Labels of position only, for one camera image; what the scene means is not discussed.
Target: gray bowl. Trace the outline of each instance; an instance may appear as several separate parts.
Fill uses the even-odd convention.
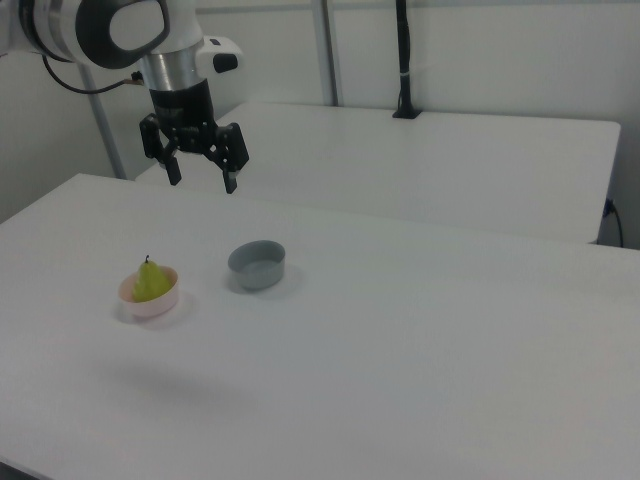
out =
[[[247,243],[229,257],[229,268],[238,284],[247,290],[262,290],[284,276],[285,250],[270,240]]]

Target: black pole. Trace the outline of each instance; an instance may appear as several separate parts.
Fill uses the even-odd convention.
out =
[[[393,118],[413,120],[420,115],[420,110],[414,109],[411,104],[411,73],[409,69],[411,36],[409,34],[409,21],[407,20],[406,0],[396,0],[396,16],[398,19],[398,53],[400,59],[400,101],[398,111],[393,114]]]

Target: green pear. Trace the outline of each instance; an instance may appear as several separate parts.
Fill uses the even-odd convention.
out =
[[[133,287],[134,302],[149,302],[161,297],[171,290],[171,282],[155,262],[149,261],[149,256],[140,265],[138,280]]]

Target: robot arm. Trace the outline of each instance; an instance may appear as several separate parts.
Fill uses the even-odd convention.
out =
[[[249,155],[237,124],[214,121],[204,72],[238,68],[242,52],[203,37],[193,0],[0,0],[0,55],[9,50],[108,69],[137,63],[155,109],[140,124],[145,154],[165,165],[172,185],[180,150],[214,162],[228,193],[237,187]]]

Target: table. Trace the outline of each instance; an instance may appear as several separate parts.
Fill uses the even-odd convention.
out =
[[[612,122],[243,104],[251,161],[234,195],[588,243],[618,144]],[[219,170],[179,154],[182,188],[223,193]],[[138,182],[169,186],[156,165]]]
[[[287,272],[246,294],[257,238]],[[134,322],[147,254],[182,296]],[[0,271],[0,456],[53,480],[640,474],[635,251],[78,176]]]

